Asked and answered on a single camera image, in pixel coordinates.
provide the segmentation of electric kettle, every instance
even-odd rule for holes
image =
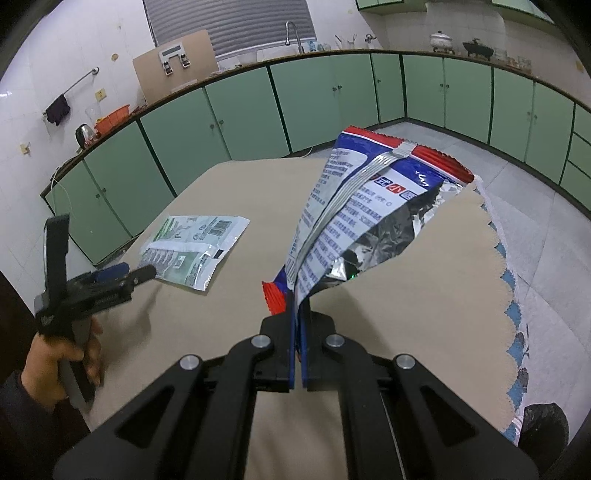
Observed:
[[[96,133],[88,124],[82,124],[76,128],[76,141],[85,150],[96,138]]]

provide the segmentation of countertop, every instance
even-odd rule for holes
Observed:
[[[422,56],[442,57],[442,58],[447,57],[447,58],[461,59],[461,60],[465,60],[465,61],[472,61],[474,63],[480,63],[482,65],[487,65],[487,66],[493,66],[493,67],[496,67],[496,68],[499,68],[502,70],[506,70],[511,73],[515,73],[517,75],[521,75],[522,77],[526,77],[526,78],[531,79],[535,82],[541,83],[542,85],[546,85],[547,87],[551,88],[552,90],[555,90],[556,92],[560,93],[561,95],[564,95],[565,97],[569,98],[573,102],[577,103],[578,105],[581,105],[583,108],[585,108],[586,110],[591,112],[591,109],[589,109],[589,107],[587,107],[580,100],[576,99],[571,94],[561,90],[560,88],[552,85],[551,83],[546,82],[543,79],[539,79],[538,77],[536,77],[532,74],[528,74],[526,72],[523,72],[522,70],[518,70],[518,69],[515,69],[512,67],[509,67],[505,63],[502,63],[502,62],[496,61],[496,60],[487,61],[487,60],[483,60],[483,59],[477,59],[474,57],[468,57],[466,55],[449,54],[449,53],[442,53],[442,52],[431,52],[431,51],[412,51],[412,50],[357,49],[357,50],[331,50],[331,51],[322,51],[322,52],[303,53],[303,54],[298,54],[298,55],[289,55],[289,56],[285,56],[285,57],[277,57],[274,59],[263,60],[263,61],[252,63],[249,65],[237,67],[237,68],[234,68],[231,70],[226,70],[225,72],[221,72],[219,74],[212,74],[210,77],[208,77],[205,80],[202,80],[201,82],[194,83],[192,85],[187,86],[186,88],[184,88],[182,90],[171,93],[170,95],[167,95],[166,97],[163,97],[159,101],[153,103],[152,105],[149,105],[148,107],[142,109],[141,111],[137,112],[136,114],[130,115],[129,118],[125,122],[123,122],[120,125],[118,125],[117,127],[115,127],[108,134],[102,136],[98,141],[96,141],[88,149],[84,150],[83,152],[81,152],[77,156],[72,157],[71,159],[67,160],[57,170],[57,172],[52,176],[53,182],[59,181],[60,179],[62,179],[66,175],[66,173],[68,173],[72,168],[74,168],[90,152],[92,152],[95,148],[100,146],[103,142],[108,140],[110,137],[115,135],[117,132],[119,132],[123,128],[127,127],[127,125],[135,122],[137,119],[141,118],[142,116],[146,115],[147,113],[150,113],[151,111],[157,109],[158,107],[164,105],[165,103],[168,103],[171,100],[174,100],[175,98],[181,97],[181,96],[185,95],[186,93],[189,93],[193,90],[196,90],[196,89],[201,88],[203,86],[209,85],[210,83],[216,82],[218,80],[228,78],[228,77],[231,77],[233,75],[237,75],[237,74],[240,74],[243,72],[247,72],[248,70],[257,69],[260,67],[266,67],[266,66],[273,65],[276,63],[283,63],[285,61],[292,61],[295,59],[306,59],[306,58],[311,58],[311,57],[323,57],[323,56],[329,56],[329,55],[347,55],[347,54],[364,54],[364,53],[365,54],[367,54],[367,53],[376,53],[376,54],[390,53],[390,54],[403,54],[403,55],[404,54],[422,55]],[[51,190],[50,186],[51,186],[51,183],[49,183],[45,187],[45,189],[43,189],[43,191],[41,192],[41,197],[45,197],[49,193],[49,191]]]

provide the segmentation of tiled wall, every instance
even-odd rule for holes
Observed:
[[[432,50],[430,36],[438,30],[453,39],[456,53],[466,54],[462,42],[480,38],[492,48],[506,50],[510,57],[529,58],[532,73],[591,105],[591,79],[577,70],[576,53],[564,40],[540,30],[505,21],[484,3],[428,3],[427,12],[386,17],[390,48]]]

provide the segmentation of orange basket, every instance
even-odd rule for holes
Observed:
[[[129,105],[118,108],[102,120],[96,123],[95,128],[101,135],[105,135],[113,130],[117,125],[124,122],[129,117]]]

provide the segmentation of trash bag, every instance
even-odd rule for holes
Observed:
[[[569,422],[556,403],[525,408],[519,448],[534,461],[540,477],[564,452],[569,442]]]

